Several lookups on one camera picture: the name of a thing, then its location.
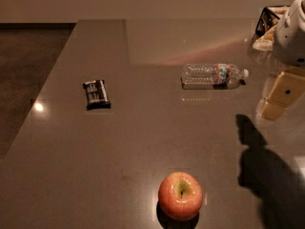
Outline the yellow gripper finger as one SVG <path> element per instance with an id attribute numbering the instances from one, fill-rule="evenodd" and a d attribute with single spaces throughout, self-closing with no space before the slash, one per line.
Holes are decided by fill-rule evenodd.
<path id="1" fill-rule="evenodd" d="M 271 52 L 274 49 L 276 26 L 271 27 L 253 43 L 253 48 L 262 52 Z"/>
<path id="2" fill-rule="evenodd" d="M 305 94 L 305 70 L 284 70 L 266 79 L 258 115 L 267 120 L 277 120 Z"/>

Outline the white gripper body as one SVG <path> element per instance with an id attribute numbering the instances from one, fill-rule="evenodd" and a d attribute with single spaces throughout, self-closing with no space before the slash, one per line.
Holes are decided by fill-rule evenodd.
<path id="1" fill-rule="evenodd" d="M 294 0 L 278 21 L 274 55 L 287 65 L 305 66 L 305 0 Z"/>

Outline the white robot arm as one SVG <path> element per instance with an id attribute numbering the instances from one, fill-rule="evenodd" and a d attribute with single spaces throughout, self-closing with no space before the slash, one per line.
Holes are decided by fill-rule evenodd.
<path id="1" fill-rule="evenodd" d="M 283 67 L 266 81 L 258 115 L 276 120 L 305 92 L 305 0 L 290 6 L 269 6 L 255 28 L 253 49 L 274 58 Z"/>

